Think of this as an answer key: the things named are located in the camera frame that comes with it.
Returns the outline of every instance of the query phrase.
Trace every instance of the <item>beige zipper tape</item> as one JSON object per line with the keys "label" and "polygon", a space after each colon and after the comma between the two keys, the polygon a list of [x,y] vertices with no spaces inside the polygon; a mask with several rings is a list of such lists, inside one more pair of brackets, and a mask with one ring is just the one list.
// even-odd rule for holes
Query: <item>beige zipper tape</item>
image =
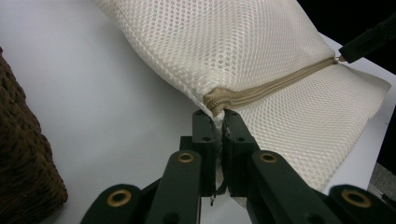
{"label": "beige zipper tape", "polygon": [[244,105],[249,105],[267,95],[280,91],[325,67],[337,63],[338,62],[334,58],[328,58],[304,67],[285,77],[243,91],[230,91],[228,89],[215,88],[204,96],[204,104],[210,111],[212,111],[212,114],[215,117],[223,109],[235,109]]}

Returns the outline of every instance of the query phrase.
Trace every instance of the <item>mesh laundry bag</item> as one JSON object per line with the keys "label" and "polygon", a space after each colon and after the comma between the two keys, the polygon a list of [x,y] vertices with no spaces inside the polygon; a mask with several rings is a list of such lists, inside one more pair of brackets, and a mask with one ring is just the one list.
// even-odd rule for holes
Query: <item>mesh laundry bag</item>
{"label": "mesh laundry bag", "polygon": [[389,84],[338,64],[293,0],[93,0],[140,57],[217,124],[239,112],[261,149],[323,189]]}

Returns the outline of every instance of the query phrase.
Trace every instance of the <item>screw hole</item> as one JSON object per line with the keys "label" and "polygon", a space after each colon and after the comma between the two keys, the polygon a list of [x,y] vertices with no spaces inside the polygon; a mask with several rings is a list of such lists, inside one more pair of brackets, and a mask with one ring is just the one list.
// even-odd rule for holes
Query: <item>screw hole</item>
{"label": "screw hole", "polygon": [[273,154],[270,153],[262,153],[260,155],[260,159],[265,162],[276,162],[277,158]]}
{"label": "screw hole", "polygon": [[192,156],[192,154],[186,152],[186,153],[182,153],[182,154],[178,155],[177,159],[180,162],[188,163],[188,162],[192,162],[194,160],[194,156]]}
{"label": "screw hole", "polygon": [[121,207],[131,201],[132,193],[127,189],[118,189],[107,197],[107,204],[111,207]]}
{"label": "screw hole", "polygon": [[364,194],[354,189],[343,189],[341,196],[345,201],[361,208],[368,208],[372,205],[371,200]]}

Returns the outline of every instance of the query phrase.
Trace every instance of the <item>wicker basket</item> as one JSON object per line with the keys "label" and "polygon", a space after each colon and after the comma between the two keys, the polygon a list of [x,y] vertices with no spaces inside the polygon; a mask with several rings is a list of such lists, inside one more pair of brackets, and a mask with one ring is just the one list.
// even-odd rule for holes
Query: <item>wicker basket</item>
{"label": "wicker basket", "polygon": [[67,200],[50,143],[0,48],[0,223],[37,223]]}

